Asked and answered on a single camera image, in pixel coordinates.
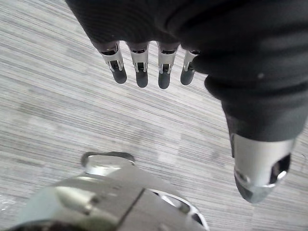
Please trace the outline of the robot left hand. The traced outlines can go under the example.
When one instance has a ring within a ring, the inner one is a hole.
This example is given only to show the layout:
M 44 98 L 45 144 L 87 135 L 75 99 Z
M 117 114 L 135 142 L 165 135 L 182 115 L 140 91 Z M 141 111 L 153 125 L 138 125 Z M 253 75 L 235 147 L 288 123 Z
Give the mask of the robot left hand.
M 242 198 L 266 198 L 289 170 L 308 117 L 308 3 L 305 0 L 69 0 L 67 5 L 114 80 L 127 76 L 130 49 L 139 87 L 148 83 L 148 46 L 158 46 L 166 89 L 178 47 L 181 83 L 195 72 L 221 102 Z

